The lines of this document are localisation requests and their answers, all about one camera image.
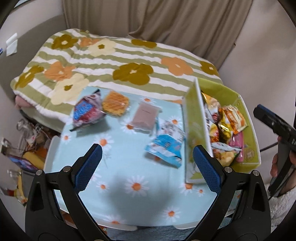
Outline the white sleeve forearm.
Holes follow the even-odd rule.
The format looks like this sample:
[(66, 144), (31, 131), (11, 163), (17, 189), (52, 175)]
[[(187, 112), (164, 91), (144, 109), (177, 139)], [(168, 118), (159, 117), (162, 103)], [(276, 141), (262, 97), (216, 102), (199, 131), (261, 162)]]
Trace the white sleeve forearm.
[(295, 202), (295, 187), (280, 197), (272, 197), (269, 201), (271, 231), (274, 231), (284, 220)]

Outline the right hand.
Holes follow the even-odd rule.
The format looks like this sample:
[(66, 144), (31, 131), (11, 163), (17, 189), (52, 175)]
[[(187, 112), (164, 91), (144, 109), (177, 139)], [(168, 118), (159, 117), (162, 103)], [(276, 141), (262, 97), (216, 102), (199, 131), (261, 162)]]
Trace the right hand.
[[(295, 166), (295, 152), (290, 151), (290, 162)], [(272, 177), (277, 177), (278, 175), (278, 154), (275, 154), (272, 160), (272, 166), (270, 174)], [(280, 194), (285, 194), (295, 187), (295, 172), (291, 175), (285, 186), (283, 186)]]

